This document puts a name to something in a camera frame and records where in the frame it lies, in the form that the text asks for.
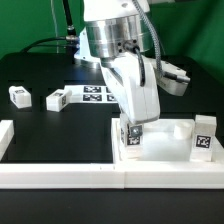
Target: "white wooden block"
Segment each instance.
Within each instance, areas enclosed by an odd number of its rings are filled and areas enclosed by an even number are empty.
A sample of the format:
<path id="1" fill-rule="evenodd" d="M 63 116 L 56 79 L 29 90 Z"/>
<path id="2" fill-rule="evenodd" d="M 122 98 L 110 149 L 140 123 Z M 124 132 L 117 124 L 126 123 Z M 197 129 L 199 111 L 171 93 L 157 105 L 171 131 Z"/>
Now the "white wooden block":
<path id="1" fill-rule="evenodd" d="M 69 104 L 69 97 L 72 95 L 71 90 L 58 89 L 46 98 L 47 110 L 61 111 Z"/>
<path id="2" fill-rule="evenodd" d="M 9 88 L 10 100 L 20 109 L 31 107 L 31 94 L 22 86 L 11 86 Z"/>
<path id="3" fill-rule="evenodd" d="M 190 161 L 211 162 L 216 125 L 216 117 L 196 115 Z"/>

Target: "black tabletop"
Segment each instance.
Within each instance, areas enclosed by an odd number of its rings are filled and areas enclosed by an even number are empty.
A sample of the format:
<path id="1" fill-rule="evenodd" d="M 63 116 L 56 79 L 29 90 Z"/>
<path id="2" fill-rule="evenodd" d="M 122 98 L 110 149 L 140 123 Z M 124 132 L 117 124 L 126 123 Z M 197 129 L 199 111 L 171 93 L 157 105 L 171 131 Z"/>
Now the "black tabletop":
<path id="1" fill-rule="evenodd" d="M 183 97 L 159 88 L 161 118 L 217 117 L 224 145 L 224 88 L 192 59 L 166 57 L 191 83 Z M 64 54 L 9 54 L 0 61 L 0 120 L 14 120 L 15 136 L 2 163 L 112 163 L 110 125 L 116 104 L 69 104 L 46 110 L 46 97 L 65 85 L 104 85 L 100 71 Z M 10 86 L 32 94 L 17 109 Z M 0 190 L 0 223 L 223 223 L 223 190 Z"/>

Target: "white block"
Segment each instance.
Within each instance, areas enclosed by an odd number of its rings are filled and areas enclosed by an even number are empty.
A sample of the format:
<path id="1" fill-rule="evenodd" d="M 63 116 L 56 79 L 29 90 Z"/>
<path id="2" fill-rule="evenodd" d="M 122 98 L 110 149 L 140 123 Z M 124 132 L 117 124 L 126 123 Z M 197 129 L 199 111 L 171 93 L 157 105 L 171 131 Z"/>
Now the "white block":
<path id="1" fill-rule="evenodd" d="M 195 133 L 204 135 L 215 135 L 216 132 L 216 117 L 196 115 L 195 118 Z"/>
<path id="2" fill-rule="evenodd" d="M 71 90 L 58 89 L 46 98 L 47 110 L 61 111 L 69 104 L 69 97 L 72 95 Z"/>
<path id="3" fill-rule="evenodd" d="M 196 115 L 190 161 L 211 162 L 216 125 L 216 117 Z"/>
<path id="4" fill-rule="evenodd" d="M 143 135 L 131 137 L 128 118 L 120 114 L 120 153 L 123 160 L 138 159 L 143 151 Z"/>
<path id="5" fill-rule="evenodd" d="M 0 122 L 0 160 L 2 159 L 12 137 L 14 135 L 13 121 L 3 120 Z"/>
<path id="6" fill-rule="evenodd" d="M 18 107 L 25 108 L 31 107 L 31 95 L 22 86 L 11 86 L 9 88 L 10 100 Z"/>

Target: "green wall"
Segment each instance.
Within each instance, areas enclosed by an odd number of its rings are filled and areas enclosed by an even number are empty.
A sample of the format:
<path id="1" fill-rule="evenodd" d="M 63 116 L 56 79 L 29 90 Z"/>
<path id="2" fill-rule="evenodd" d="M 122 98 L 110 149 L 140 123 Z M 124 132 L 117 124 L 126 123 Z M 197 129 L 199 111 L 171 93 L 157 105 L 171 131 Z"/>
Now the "green wall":
<path id="1" fill-rule="evenodd" d="M 0 3 L 0 58 L 55 35 L 50 0 L 0 0 Z M 83 2 L 70 0 L 70 3 L 74 25 L 80 32 L 84 26 Z M 59 34 L 65 35 L 62 0 L 55 0 L 55 8 Z M 154 5 L 151 15 L 167 55 L 189 56 L 224 83 L 223 0 Z"/>

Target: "cable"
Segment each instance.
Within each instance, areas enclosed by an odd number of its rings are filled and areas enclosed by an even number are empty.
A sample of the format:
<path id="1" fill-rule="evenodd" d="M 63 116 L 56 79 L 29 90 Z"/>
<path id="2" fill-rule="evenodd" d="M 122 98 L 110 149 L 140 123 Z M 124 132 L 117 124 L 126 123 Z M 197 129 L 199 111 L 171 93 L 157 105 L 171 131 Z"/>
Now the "cable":
<path id="1" fill-rule="evenodd" d="M 164 76 L 164 71 L 162 69 L 162 63 L 161 63 L 161 52 L 160 52 L 160 44 L 159 44 L 159 38 L 157 36 L 156 30 L 151 23 L 151 21 L 148 19 L 148 17 L 145 15 L 145 12 L 141 8 L 138 0 L 132 0 L 135 8 L 137 9 L 141 19 L 144 21 L 145 25 L 147 26 L 153 40 L 154 48 L 155 48 L 155 56 L 156 56 L 156 66 L 157 71 L 160 74 L 160 77 Z"/>
<path id="2" fill-rule="evenodd" d="M 73 48 L 74 45 L 72 44 L 38 44 L 33 47 L 62 47 L 62 48 L 71 47 Z"/>
<path id="3" fill-rule="evenodd" d="M 21 50 L 21 52 L 27 53 L 31 48 L 35 47 L 38 44 L 50 42 L 50 41 L 57 41 L 57 40 L 66 40 L 66 37 L 52 37 L 52 38 L 38 40 L 38 41 L 35 41 L 34 43 L 30 44 L 29 46 L 23 48 Z"/>
<path id="4" fill-rule="evenodd" d="M 68 35 L 76 36 L 76 30 L 75 30 L 75 27 L 73 26 L 68 0 L 63 0 L 63 6 L 64 6 L 65 17 L 66 17 L 66 22 L 68 26 L 67 27 Z"/>
<path id="5" fill-rule="evenodd" d="M 140 53 L 140 50 L 135 48 L 136 55 L 138 56 L 138 63 L 139 63 L 139 68 L 140 68 L 140 74 L 141 74 L 141 79 L 140 79 L 140 86 L 145 85 L 145 66 L 144 66 L 144 61 L 142 58 L 142 55 Z"/>
<path id="6" fill-rule="evenodd" d="M 55 36 L 59 37 L 59 34 L 58 34 L 58 23 L 57 23 L 57 18 L 56 18 L 56 14 L 55 14 L 54 0 L 51 0 L 51 13 L 52 13 L 53 22 L 54 22 Z"/>
<path id="7" fill-rule="evenodd" d="M 136 43 L 133 43 L 132 41 L 128 40 L 128 41 L 124 42 L 123 48 L 126 51 L 129 51 L 129 52 L 137 55 L 139 69 L 140 69 L 140 75 L 141 75 L 140 86 L 143 87 L 145 85 L 145 66 L 144 66 L 144 61 L 143 61 L 139 46 Z"/>

